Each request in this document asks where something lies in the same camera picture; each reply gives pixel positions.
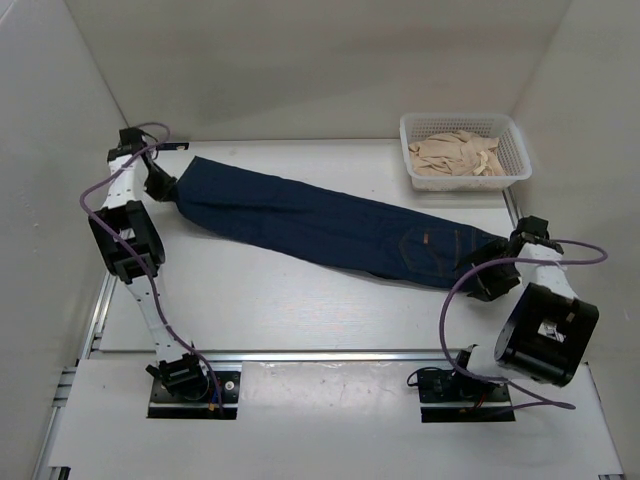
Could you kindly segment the dark blue denim trousers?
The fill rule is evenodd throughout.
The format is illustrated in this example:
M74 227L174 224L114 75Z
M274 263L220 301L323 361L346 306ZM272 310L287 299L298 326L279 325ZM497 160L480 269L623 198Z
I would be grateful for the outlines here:
M177 180L180 214L222 238L321 266L449 289L497 235L395 205L196 157Z

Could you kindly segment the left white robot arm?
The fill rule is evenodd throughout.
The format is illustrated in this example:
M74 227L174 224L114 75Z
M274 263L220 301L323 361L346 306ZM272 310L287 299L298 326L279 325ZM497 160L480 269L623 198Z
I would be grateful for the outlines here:
M162 311L156 279L166 255L142 201L145 193L167 200L176 183L155 163L160 145L144 125L120 130L117 146L107 154L110 176L100 184L108 188L106 199L99 209L91 209L87 198L97 190L93 186L81 195L80 204L108 272L134 298L153 340L156 362L146 371L169 394L199 401L213 389L211 376L195 348L177 336Z

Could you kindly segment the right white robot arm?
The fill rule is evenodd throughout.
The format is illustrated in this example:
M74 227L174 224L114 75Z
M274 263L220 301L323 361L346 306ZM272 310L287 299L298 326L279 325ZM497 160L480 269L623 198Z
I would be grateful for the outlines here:
M599 319L598 308L581 300L563 270L564 250L553 240L548 222L520 219L507 239L494 240L462 257L469 295L496 300L522 286L495 347L472 351L467 365L453 370L449 387L470 400L486 384L485 376L529 378L564 387L573 379Z

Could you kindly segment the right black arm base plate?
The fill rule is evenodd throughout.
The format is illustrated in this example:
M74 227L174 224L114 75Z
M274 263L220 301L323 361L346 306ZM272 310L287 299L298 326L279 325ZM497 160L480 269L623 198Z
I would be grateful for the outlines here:
M513 422L505 386L463 376L455 370L424 367L406 380L419 395L422 423Z

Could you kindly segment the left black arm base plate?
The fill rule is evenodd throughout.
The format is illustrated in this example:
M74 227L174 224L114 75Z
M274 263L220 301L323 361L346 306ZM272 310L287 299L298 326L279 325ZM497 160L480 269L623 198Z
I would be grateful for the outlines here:
M215 372L221 389L222 407L213 386L205 383L194 393L185 396L170 393L154 379L149 396L147 417L169 420L235 420L241 390L240 370L228 368Z

